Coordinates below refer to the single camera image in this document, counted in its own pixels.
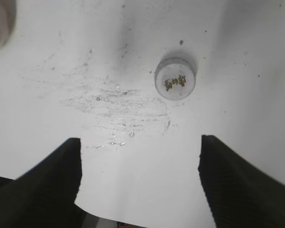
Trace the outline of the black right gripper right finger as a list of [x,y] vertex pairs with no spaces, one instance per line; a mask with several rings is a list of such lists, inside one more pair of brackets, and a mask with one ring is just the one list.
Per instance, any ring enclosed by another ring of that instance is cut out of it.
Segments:
[[285,185],[214,135],[201,137],[199,177],[218,228],[285,228]]

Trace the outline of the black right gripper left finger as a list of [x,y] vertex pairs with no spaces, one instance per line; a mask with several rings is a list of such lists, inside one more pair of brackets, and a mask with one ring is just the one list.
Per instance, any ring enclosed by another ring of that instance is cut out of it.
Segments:
[[0,177],[0,228],[80,228],[81,140],[69,138],[17,179]]

